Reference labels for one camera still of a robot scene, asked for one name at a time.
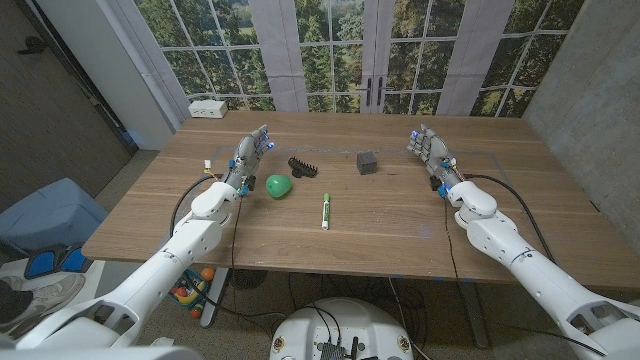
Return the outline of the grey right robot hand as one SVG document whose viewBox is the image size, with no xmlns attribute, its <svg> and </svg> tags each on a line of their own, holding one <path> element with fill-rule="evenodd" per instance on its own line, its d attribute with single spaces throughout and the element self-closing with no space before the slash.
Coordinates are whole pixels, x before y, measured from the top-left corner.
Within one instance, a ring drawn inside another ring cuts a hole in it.
<svg viewBox="0 0 640 360">
<path fill-rule="evenodd" d="M 465 181 L 445 142 L 425 124 L 421 125 L 420 131 L 411 132 L 407 149 L 424 162 L 430 174 L 431 189 L 441 197 L 446 197 L 453 186 Z"/>
</svg>

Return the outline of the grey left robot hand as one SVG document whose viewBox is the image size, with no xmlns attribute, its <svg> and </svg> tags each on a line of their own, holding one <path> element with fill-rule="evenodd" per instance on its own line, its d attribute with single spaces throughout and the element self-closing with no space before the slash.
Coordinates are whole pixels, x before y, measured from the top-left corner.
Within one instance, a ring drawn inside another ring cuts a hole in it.
<svg viewBox="0 0 640 360">
<path fill-rule="evenodd" d="M 250 132 L 238 143 L 229 161 L 229 170 L 221 181 L 236 190 L 242 189 L 246 180 L 257 172 L 264 154 L 273 147 L 274 143 L 269 140 L 267 124 Z"/>
</svg>

